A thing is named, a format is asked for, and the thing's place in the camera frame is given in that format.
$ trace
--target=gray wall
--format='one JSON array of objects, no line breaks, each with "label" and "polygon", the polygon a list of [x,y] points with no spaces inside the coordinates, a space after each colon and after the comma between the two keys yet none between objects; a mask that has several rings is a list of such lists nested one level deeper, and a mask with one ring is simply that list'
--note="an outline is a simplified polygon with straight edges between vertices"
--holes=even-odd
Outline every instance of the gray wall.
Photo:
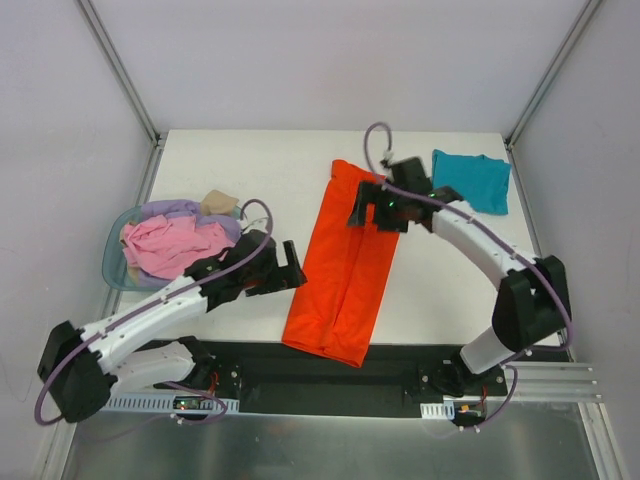
[{"label": "gray wall", "polygon": [[52,433],[33,421],[42,347],[96,318],[149,142],[73,1],[1,2],[0,45],[0,478],[19,480]]},{"label": "gray wall", "polygon": [[160,130],[508,133],[584,0],[96,0]]},{"label": "gray wall", "polygon": [[576,353],[594,362],[632,478],[640,415],[640,2],[608,0],[516,145],[543,250],[568,267]]}]

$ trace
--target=white table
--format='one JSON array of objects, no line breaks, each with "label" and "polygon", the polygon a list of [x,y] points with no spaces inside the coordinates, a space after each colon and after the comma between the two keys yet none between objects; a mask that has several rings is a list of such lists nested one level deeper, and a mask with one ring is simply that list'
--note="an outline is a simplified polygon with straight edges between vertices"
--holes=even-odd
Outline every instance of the white table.
[{"label": "white table", "polygon": [[[150,200],[201,200],[211,189],[260,198],[274,215],[274,238],[294,240],[303,262],[311,232],[336,158],[366,168],[362,132],[172,130],[166,141]],[[372,138],[372,154],[381,155],[384,136]],[[508,161],[499,134],[397,132],[395,158],[418,155],[430,174],[431,153],[485,154]],[[521,248],[533,251],[513,178],[509,215],[481,215]],[[250,217],[264,213],[258,206]],[[282,261],[281,246],[278,252]],[[279,342],[292,290],[240,298],[193,321],[163,332],[161,338],[195,335],[200,340]],[[144,298],[124,293],[120,308]],[[465,344],[491,322],[496,291],[484,275],[454,247],[422,227],[410,227],[398,242],[384,300],[373,333],[376,344]],[[557,345],[557,336],[545,344]]]}]

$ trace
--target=teal cloth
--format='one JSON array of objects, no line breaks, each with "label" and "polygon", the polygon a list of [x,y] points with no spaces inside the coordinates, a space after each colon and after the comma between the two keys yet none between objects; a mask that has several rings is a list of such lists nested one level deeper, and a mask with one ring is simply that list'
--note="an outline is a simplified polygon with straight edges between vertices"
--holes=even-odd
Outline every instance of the teal cloth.
[{"label": "teal cloth", "polygon": [[511,165],[485,155],[449,155],[433,151],[433,187],[449,186],[474,210],[493,215],[509,213],[507,192]]}]

